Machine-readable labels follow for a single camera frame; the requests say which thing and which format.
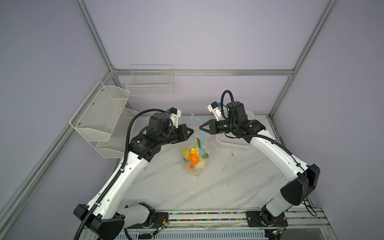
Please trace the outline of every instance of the green leaf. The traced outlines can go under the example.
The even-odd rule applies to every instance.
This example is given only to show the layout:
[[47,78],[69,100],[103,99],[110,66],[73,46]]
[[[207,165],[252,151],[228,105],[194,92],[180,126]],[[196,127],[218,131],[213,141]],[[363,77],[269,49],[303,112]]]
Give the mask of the green leaf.
[[199,146],[199,148],[201,148],[200,139],[198,137],[197,137],[197,145]]

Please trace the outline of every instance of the toy fruit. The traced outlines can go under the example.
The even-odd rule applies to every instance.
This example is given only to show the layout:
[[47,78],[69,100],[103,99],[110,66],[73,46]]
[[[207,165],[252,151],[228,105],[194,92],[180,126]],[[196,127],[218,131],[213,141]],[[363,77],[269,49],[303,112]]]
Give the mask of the toy fruit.
[[188,148],[182,147],[180,149],[180,153],[181,153],[181,156],[183,156],[183,158],[185,158],[185,159],[189,158],[189,150],[188,150]]
[[189,164],[185,167],[187,169],[187,171],[189,172],[194,172],[196,169],[195,169],[195,166],[193,164]]
[[197,147],[193,147],[190,151],[189,151],[190,154],[195,154],[197,156],[200,155],[200,151]]
[[205,167],[205,159],[199,158],[199,162],[195,165],[195,168],[202,169],[203,167]]
[[189,158],[188,160],[193,163],[193,164],[197,164],[199,162],[199,157],[196,156],[195,154],[191,154],[189,155]]

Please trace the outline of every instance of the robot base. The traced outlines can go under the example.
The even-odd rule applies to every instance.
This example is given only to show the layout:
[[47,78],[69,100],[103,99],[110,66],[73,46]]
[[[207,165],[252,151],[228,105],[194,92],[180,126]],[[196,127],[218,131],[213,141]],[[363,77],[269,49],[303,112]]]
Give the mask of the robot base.
[[[151,226],[149,226],[149,228],[161,227],[163,225],[163,221],[168,221],[168,215],[169,215],[169,213],[167,213],[167,212],[155,212],[155,215],[153,217],[153,224]],[[135,224],[135,225],[128,227],[128,229],[129,228],[141,229],[141,228],[145,228],[145,227],[143,227],[141,224]]]
[[284,223],[285,226],[288,225],[284,213],[280,214],[270,225],[264,223],[261,213],[261,211],[245,212],[247,216],[248,227],[284,227]]

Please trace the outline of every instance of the plastic bag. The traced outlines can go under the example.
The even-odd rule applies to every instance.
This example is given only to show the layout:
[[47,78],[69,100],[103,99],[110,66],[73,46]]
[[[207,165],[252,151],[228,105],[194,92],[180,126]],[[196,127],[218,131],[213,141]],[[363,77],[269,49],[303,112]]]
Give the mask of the plastic bag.
[[[191,127],[191,122],[194,119],[203,122],[201,119],[192,114],[188,123],[188,127]],[[204,144],[204,131],[202,131],[202,135],[203,137],[200,138],[200,136],[195,136],[193,134],[190,139],[180,148],[180,154],[185,162],[185,169],[188,172],[197,173],[207,164],[207,160],[209,158],[209,150],[206,144]]]

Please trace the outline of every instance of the blue drawstring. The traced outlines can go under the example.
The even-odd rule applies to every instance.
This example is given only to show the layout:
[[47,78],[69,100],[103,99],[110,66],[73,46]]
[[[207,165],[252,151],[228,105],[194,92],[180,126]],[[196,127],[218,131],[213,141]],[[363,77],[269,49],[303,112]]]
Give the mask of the blue drawstring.
[[[201,123],[204,123],[200,118],[197,118],[195,115],[193,115],[193,113],[191,113],[191,115],[192,115],[193,118],[199,120]],[[199,145],[195,141],[195,136],[193,136],[193,134],[192,134],[193,141],[195,142],[195,144],[196,144],[197,148],[199,149],[201,155],[204,154],[204,152],[203,152],[203,144],[204,144],[204,139],[205,139],[205,132],[204,131],[202,131],[202,135],[203,135],[203,139],[201,141],[201,148],[200,148]]]

